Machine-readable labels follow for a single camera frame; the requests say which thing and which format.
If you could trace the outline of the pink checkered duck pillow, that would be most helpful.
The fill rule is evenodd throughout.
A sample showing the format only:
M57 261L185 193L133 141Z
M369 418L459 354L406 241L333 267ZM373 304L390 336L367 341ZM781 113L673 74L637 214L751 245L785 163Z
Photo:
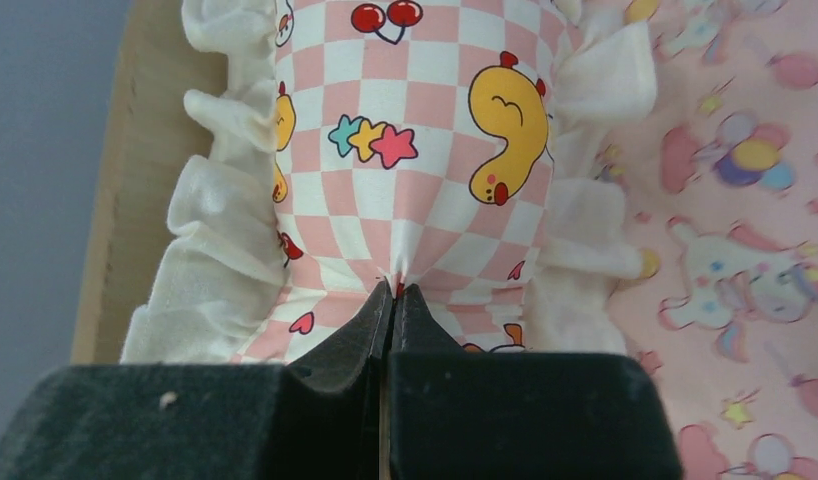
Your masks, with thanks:
M380 283L471 352L625 354L606 302L652 276L592 178L657 94L643 21L585 1L185 1L211 132L124 363L289 363Z

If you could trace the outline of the wooden pet bed frame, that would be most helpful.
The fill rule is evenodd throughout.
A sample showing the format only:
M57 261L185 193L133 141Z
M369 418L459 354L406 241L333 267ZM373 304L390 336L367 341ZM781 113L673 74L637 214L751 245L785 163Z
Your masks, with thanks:
M211 135L185 112L190 88L218 94L226 61L188 43L178 1L133 2L117 56L75 332L74 364L118 360L172 236L180 172Z

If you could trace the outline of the pink unicorn print mattress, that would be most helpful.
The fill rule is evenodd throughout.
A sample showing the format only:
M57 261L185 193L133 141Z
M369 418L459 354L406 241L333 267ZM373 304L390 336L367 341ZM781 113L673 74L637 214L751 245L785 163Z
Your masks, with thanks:
M615 1L659 97L615 132L648 280L610 313L690 479L818 479L818 1Z

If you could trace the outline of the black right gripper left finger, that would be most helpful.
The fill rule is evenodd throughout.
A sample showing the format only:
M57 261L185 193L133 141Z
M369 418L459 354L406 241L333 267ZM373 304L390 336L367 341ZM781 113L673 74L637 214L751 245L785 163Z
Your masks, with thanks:
M393 297L288 365L82 365L36 385L0 479L377 479Z

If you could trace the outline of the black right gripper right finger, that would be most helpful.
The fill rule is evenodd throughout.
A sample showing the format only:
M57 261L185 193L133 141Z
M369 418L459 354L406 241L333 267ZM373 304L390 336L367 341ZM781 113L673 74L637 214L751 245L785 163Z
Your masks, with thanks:
M470 353L417 287L398 296L385 479L678 479L657 389L630 357Z

